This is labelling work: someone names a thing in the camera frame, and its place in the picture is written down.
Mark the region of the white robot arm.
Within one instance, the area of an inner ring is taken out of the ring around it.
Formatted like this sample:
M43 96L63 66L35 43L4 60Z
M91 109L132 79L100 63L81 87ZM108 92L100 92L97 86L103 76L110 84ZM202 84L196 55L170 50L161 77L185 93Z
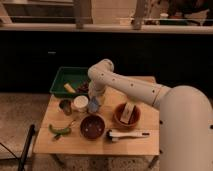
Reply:
M109 59L92 65L88 76L92 96L110 86L159 111L160 171L213 171L213 106L202 91L116 74Z

